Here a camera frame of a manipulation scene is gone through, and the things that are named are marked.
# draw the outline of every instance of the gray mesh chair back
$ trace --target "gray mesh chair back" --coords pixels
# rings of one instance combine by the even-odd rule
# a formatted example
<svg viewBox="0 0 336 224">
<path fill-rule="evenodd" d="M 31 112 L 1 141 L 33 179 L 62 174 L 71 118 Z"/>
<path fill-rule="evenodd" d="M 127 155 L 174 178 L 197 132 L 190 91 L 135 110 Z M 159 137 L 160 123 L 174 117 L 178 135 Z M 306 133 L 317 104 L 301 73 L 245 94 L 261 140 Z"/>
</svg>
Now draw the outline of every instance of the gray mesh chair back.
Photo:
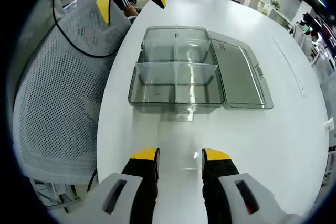
<svg viewBox="0 0 336 224">
<path fill-rule="evenodd" d="M 69 39 L 93 55 L 120 47 L 130 23 L 111 3 L 111 24 L 96 0 L 79 0 L 60 21 Z M 14 150 L 24 174 L 48 183 L 87 184 L 96 169 L 100 104 L 115 54 L 88 57 L 55 26 L 32 56 L 14 103 Z"/>
</svg>

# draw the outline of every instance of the potted plant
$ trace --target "potted plant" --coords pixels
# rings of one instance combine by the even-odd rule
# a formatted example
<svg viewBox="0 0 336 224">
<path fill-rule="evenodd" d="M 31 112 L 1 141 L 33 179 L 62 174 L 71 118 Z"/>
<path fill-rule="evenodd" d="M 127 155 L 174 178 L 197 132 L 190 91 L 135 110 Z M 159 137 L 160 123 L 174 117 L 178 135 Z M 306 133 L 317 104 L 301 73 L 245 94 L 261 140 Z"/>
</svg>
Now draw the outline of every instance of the potted plant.
<svg viewBox="0 0 336 224">
<path fill-rule="evenodd" d="M 271 6 L 273 6 L 275 10 L 280 10 L 280 4 L 276 0 L 271 0 Z"/>
</svg>

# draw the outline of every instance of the white table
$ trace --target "white table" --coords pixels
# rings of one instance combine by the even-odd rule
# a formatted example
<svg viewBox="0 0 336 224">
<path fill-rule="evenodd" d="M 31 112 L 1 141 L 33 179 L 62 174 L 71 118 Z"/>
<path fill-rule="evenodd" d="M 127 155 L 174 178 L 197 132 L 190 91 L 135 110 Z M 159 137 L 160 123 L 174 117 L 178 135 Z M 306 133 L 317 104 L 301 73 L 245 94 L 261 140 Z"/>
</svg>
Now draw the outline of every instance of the white table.
<svg viewBox="0 0 336 224">
<path fill-rule="evenodd" d="M 327 113 L 319 83 L 301 48 L 279 24 L 229 0 L 166 0 L 166 6 L 160 9 L 148 2 L 114 61 L 98 124 L 99 180 L 121 172 L 132 153 L 145 146 L 161 147 L 160 170 L 162 166 L 175 168 L 184 152 L 193 154 L 192 150 L 199 152 L 208 147 L 230 155 L 239 172 L 251 174 L 268 188 L 284 211 L 303 215 L 321 186 L 328 134 L 323 127 Z M 274 108 L 218 108 L 208 115 L 194 115 L 194 122 L 160 122 L 159 115 L 141 114 L 133 109 L 128 103 L 128 92 L 144 33 L 149 26 L 162 25 L 201 26 L 249 44 L 268 82 Z M 166 150 L 176 151 L 176 145 L 180 145 L 180 152 L 169 157 Z M 175 172 L 176 179 L 181 181 L 171 183 L 179 191 L 188 188 L 186 183 L 191 177 L 199 178 L 199 174 L 193 174 L 185 181 L 179 173 Z M 164 178 L 171 176 L 160 173 L 159 190 L 169 184 Z M 192 182 L 199 197 L 202 181 Z M 170 193 L 160 191 L 159 197 Z"/>
</svg>

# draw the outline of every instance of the clear plastic container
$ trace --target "clear plastic container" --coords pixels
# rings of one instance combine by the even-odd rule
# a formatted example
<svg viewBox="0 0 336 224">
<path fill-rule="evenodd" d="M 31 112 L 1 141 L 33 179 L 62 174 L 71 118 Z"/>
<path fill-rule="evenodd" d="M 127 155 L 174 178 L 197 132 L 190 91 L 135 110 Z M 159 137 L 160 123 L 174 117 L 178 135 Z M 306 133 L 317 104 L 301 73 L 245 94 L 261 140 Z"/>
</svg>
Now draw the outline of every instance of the clear plastic container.
<svg viewBox="0 0 336 224">
<path fill-rule="evenodd" d="M 223 83 L 206 30 L 149 27 L 134 67 L 128 99 L 141 113 L 168 115 L 169 119 L 163 121 L 170 121 L 170 115 L 183 118 L 191 111 L 208 114 L 221 107 Z"/>
<path fill-rule="evenodd" d="M 185 62 L 136 63 L 144 85 L 208 85 L 218 65 Z"/>
<path fill-rule="evenodd" d="M 146 39 L 142 43 L 142 62 L 181 61 L 203 63 L 210 41 L 199 39 Z"/>
</svg>

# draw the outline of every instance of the black cable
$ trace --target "black cable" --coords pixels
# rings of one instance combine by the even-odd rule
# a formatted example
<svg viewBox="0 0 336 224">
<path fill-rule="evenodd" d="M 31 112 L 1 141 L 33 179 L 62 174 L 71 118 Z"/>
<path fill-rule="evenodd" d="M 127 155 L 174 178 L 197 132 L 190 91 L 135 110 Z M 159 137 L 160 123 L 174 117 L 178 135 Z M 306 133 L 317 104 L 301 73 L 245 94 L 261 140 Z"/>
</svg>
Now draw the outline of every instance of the black cable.
<svg viewBox="0 0 336 224">
<path fill-rule="evenodd" d="M 75 48 L 77 51 L 81 52 L 82 54 L 89 56 L 89 57 L 93 57 L 93 58 L 104 58 L 104 57 L 108 57 L 108 56 L 112 56 L 114 54 L 116 54 L 118 52 L 119 49 L 115 50 L 114 52 L 108 54 L 108 55 L 92 55 L 89 54 L 88 52 L 83 51 L 82 49 L 78 48 L 74 43 L 72 43 L 72 41 L 68 38 L 68 36 L 65 34 L 65 32 L 62 30 L 62 28 L 59 26 L 57 19 L 56 19 L 56 15 L 55 15 L 55 0 L 52 0 L 52 11 L 53 11 L 53 18 L 54 18 L 54 22 L 55 25 L 57 26 L 57 28 L 59 29 L 59 31 L 61 32 L 61 34 L 65 37 L 65 39 L 69 42 L 69 44 Z"/>
<path fill-rule="evenodd" d="M 93 179 L 94 179 L 94 177 L 95 177 L 96 175 L 97 175 L 97 168 L 96 168 L 96 170 L 94 170 L 94 172 L 93 172 L 93 174 L 92 174 L 92 177 L 91 177 L 90 182 L 89 182 L 89 184 L 88 184 L 88 189 L 87 189 L 86 191 L 91 190 L 92 182 L 93 182 Z"/>
</svg>

